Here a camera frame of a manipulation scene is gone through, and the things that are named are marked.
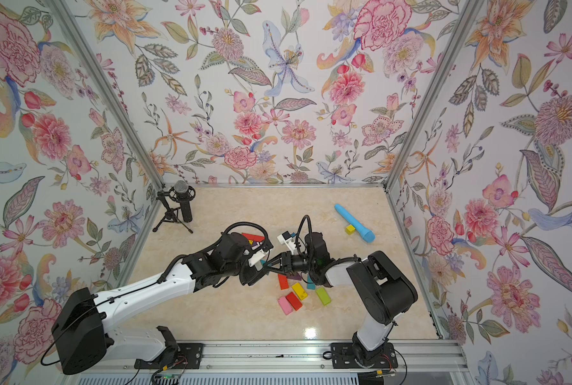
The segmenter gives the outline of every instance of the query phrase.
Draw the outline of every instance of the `yellow block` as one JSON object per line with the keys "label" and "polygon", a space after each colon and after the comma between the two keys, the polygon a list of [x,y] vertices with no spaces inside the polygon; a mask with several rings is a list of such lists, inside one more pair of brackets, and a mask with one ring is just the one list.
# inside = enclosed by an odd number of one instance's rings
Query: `yellow block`
{"label": "yellow block", "polygon": [[301,283],[297,282],[294,285],[292,285],[292,290],[294,290],[295,294],[297,295],[297,297],[299,297],[299,299],[304,300],[305,298],[307,298],[307,293],[303,289],[303,286],[301,286]]}

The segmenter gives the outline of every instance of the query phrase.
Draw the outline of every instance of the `mounting plate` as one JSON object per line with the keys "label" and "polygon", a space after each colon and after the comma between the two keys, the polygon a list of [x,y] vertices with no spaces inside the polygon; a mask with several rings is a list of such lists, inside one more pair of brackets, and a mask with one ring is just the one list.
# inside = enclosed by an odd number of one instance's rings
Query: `mounting plate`
{"label": "mounting plate", "polygon": [[[385,343],[383,354],[389,357],[390,362],[387,362],[385,358],[378,354],[376,357],[371,359],[370,363],[364,366],[364,368],[368,367],[369,369],[395,369],[398,367],[398,359],[395,356],[395,349],[393,349],[393,344]],[[332,343],[331,355],[333,369],[361,369],[361,366],[354,360],[352,343]]]}
{"label": "mounting plate", "polygon": [[[175,365],[172,369],[198,369],[200,368],[200,361],[203,358],[203,344],[182,344],[179,345],[179,354],[177,355],[177,361],[183,360],[185,357],[188,361],[186,365],[185,362]],[[160,364],[158,362],[151,364],[143,360],[136,360],[134,364],[134,369],[159,369]]]}

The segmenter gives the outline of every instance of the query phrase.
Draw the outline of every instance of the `green block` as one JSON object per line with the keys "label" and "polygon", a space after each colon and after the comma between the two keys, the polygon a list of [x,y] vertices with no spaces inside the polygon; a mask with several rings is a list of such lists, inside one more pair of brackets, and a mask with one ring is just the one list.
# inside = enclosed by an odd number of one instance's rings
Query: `green block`
{"label": "green block", "polygon": [[321,299],[323,305],[326,306],[331,303],[331,298],[328,296],[327,291],[323,287],[316,289],[316,294],[318,294],[318,298]]}

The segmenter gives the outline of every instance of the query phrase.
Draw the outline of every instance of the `red block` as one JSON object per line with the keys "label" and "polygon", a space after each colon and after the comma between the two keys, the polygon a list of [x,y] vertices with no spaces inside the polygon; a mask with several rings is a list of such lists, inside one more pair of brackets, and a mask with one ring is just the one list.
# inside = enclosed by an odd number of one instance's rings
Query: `red block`
{"label": "red block", "polygon": [[277,278],[280,280],[280,289],[286,290],[290,287],[288,284],[288,278],[286,278],[285,275],[278,274]]}
{"label": "red block", "polygon": [[303,306],[303,304],[301,304],[301,301],[299,301],[299,299],[297,298],[297,296],[293,292],[290,292],[286,296],[286,299],[288,299],[288,302],[290,302],[290,305],[292,305],[292,307],[294,307],[296,311],[299,310]]}

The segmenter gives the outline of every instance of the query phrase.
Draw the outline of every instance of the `blue flower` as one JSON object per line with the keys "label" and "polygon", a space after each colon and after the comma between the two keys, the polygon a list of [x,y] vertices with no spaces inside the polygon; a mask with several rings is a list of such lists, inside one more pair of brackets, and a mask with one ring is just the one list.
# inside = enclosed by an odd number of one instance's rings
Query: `blue flower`
{"label": "blue flower", "polygon": [[309,86],[307,80],[297,76],[293,71],[293,69],[297,69],[297,66],[303,59],[301,44],[297,44],[295,48],[290,46],[289,49],[285,50],[284,55],[286,58],[284,58],[280,53],[282,34],[275,24],[270,21],[265,21],[263,23],[263,29],[265,30],[263,50],[269,57],[269,68],[277,73],[273,88],[265,91],[265,96],[278,96],[280,92],[282,92],[282,85],[286,82],[289,82],[296,91],[303,94],[312,92],[314,89]]}

